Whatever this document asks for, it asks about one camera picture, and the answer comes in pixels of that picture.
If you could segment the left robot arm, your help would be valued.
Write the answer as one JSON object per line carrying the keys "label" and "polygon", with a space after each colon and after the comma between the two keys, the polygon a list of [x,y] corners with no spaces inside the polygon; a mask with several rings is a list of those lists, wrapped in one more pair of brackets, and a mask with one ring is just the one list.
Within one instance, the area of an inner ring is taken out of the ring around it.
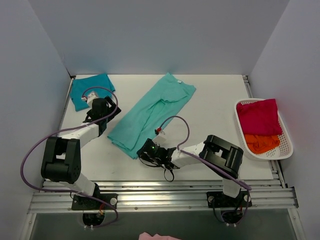
{"label": "left robot arm", "polygon": [[121,112],[109,97],[98,97],[94,92],[86,98],[90,110],[80,129],[46,140],[41,165],[41,176],[52,182],[62,183],[69,189],[85,194],[83,204],[90,210],[100,206],[101,197],[96,184],[82,174],[81,148],[100,137],[107,123]]}

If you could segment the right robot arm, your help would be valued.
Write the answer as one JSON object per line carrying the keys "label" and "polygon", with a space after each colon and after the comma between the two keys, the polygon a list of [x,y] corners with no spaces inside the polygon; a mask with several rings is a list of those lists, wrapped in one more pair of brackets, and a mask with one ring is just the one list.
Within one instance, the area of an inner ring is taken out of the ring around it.
{"label": "right robot arm", "polygon": [[240,201],[239,170],[243,159],[243,150],[215,135],[192,146],[178,149],[164,148],[166,137],[160,133],[154,139],[148,138],[137,151],[139,159],[150,163],[150,167],[160,167],[171,173],[186,166],[203,163],[222,177],[222,200],[227,206]]}

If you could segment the mint green t-shirt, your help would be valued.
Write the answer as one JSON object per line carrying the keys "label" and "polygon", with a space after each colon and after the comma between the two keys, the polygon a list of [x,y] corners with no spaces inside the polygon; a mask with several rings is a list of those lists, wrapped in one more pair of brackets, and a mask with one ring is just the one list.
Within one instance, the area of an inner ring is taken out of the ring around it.
{"label": "mint green t-shirt", "polygon": [[132,159],[138,157],[147,139],[153,139],[155,129],[169,123],[164,120],[176,116],[196,91],[194,85],[186,84],[167,73],[133,106],[117,123],[107,138]]}

